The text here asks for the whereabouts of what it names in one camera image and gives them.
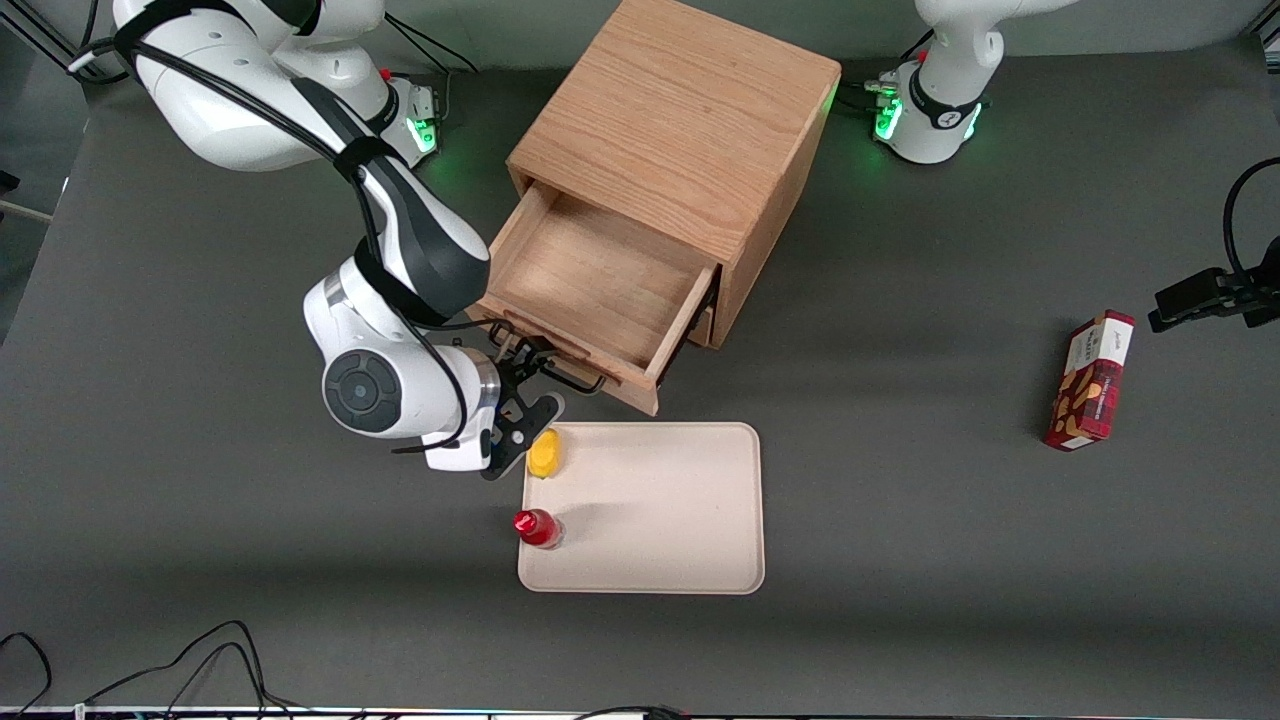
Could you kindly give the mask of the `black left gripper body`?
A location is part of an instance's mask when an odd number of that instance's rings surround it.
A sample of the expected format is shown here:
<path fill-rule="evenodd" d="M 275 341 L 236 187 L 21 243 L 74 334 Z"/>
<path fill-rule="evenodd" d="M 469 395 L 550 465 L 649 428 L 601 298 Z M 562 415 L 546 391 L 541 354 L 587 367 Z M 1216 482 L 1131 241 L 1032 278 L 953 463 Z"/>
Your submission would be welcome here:
<path fill-rule="evenodd" d="M 1279 236 L 1275 236 L 1258 265 L 1244 269 L 1235 256 L 1235 270 L 1248 300 L 1242 300 L 1242 318 L 1249 329 L 1279 319 Z"/>

